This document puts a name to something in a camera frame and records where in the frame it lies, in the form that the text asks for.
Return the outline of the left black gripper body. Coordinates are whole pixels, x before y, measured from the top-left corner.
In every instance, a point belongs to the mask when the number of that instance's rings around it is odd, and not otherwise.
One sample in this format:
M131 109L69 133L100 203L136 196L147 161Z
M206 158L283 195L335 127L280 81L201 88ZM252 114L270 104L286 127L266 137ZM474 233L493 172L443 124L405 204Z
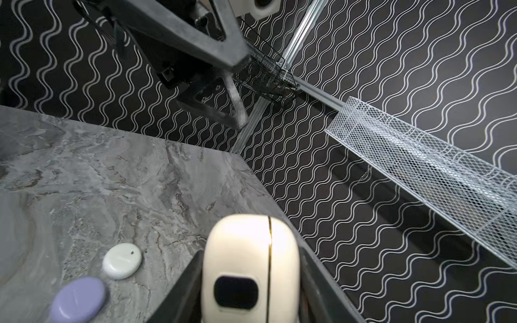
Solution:
M189 87L196 73L226 72L210 63L192 57L183 51L169 47L149 36L144 35L117 20L107 5L108 1L74 1L73 6L88 22L94 20L86 13L86 9L93 9L106 18L112 26L113 33L109 34L99 24L94 28L113 46L120 57L125 56L125 36L129 36L144 54L160 81L167 88L174 88L180 83ZM189 25L203 32L215 40L224 40L224 33L215 16L214 9L208 10L200 1L157 1L164 7L181 17Z

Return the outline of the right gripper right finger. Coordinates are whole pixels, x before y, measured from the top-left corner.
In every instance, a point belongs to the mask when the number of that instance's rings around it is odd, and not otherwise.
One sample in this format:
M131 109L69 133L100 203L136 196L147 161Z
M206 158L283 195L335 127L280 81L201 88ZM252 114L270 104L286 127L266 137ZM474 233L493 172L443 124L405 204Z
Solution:
M364 322L360 314L337 293L308 251L300 247L299 322Z

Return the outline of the beige earbud charging case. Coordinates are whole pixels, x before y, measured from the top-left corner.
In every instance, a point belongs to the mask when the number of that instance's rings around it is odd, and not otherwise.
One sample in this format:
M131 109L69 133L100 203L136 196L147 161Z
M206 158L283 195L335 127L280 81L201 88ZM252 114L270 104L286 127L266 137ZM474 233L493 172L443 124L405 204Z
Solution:
M203 255L203 322L297 322L300 252L293 231L266 215L229 215Z

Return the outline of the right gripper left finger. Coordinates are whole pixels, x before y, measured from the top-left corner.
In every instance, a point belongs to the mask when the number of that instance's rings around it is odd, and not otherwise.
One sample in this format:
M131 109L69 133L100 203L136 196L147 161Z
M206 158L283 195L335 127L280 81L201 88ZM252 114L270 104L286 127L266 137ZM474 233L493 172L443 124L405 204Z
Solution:
M203 250L199 250L147 323L202 322L202 269Z

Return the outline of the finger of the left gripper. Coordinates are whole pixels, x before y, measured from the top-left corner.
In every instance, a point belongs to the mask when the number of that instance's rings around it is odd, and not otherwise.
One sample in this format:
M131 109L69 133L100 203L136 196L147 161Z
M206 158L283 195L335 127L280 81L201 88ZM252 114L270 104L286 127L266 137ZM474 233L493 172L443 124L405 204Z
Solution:
M221 41L198 31L157 1L108 1L107 5L127 27L219 69L236 73L250 60L229 1L211 2L225 36Z
M206 105L197 99L200 93L203 93L219 79L223 81L225 90L232 103L232 111L230 114ZM178 106L183 110L235 130L243 129L249 122L248 114L246 113L241 96L234 83L233 75L230 72L196 73L189 87L178 95L176 100Z

